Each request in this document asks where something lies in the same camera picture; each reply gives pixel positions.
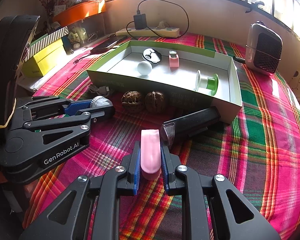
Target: green and white spool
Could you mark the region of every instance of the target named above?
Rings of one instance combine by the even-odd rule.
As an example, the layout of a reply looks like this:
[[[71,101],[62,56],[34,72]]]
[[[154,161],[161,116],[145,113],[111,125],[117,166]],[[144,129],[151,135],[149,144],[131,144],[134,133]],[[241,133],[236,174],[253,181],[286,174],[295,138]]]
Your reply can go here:
[[[219,84],[219,78],[217,74],[213,74],[212,77],[201,76],[200,70],[197,72],[197,77],[195,80],[195,91],[197,92],[199,88],[206,88],[211,90],[211,95],[214,96],[217,92]]]

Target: blue gripper pad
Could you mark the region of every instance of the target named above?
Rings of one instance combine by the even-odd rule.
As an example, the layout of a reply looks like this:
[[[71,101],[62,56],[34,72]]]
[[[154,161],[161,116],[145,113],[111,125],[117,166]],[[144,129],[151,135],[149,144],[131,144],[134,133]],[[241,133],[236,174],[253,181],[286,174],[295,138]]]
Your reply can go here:
[[[163,187],[166,192],[169,191],[169,173],[166,158],[164,157],[164,151],[161,144],[161,171],[162,171],[162,180]]]
[[[140,153],[141,148],[139,145],[138,149],[138,157],[137,157],[137,163],[134,168],[134,178],[133,178],[133,194],[136,195],[139,189],[139,181],[140,181]]]
[[[67,108],[65,108],[65,114],[72,116],[75,115],[78,110],[90,108],[91,101],[74,101]]]

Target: power strip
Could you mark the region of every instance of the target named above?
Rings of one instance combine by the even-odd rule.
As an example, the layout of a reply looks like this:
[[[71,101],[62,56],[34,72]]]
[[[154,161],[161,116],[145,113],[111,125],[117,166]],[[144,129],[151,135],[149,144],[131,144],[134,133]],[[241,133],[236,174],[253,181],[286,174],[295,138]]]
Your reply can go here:
[[[164,29],[158,29],[156,27],[151,27],[151,29],[158,33],[160,36],[164,37],[170,37],[170,38],[176,38],[179,36],[180,29],[179,28],[164,28]],[[135,28],[128,28],[129,33],[134,37],[158,37],[158,35],[154,34],[151,30],[148,28],[142,29],[142,30],[136,30]],[[126,29],[122,29],[120,31],[116,32],[117,36],[124,36],[129,34],[127,33]]]

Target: black grille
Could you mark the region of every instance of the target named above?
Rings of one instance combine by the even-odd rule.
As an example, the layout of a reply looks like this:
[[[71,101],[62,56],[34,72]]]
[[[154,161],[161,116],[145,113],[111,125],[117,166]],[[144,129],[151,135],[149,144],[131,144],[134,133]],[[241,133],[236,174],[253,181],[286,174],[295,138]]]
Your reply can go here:
[[[281,51],[282,43],[280,41],[265,33],[260,33],[253,64],[255,67],[273,74],[277,70]]]

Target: portable heater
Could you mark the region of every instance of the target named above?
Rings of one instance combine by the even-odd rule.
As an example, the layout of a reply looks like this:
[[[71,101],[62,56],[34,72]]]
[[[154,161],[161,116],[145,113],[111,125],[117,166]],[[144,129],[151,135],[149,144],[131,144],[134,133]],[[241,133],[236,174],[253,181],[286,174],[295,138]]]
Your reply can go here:
[[[251,25],[246,45],[245,64],[265,75],[277,70],[282,51],[282,39],[259,21]]]

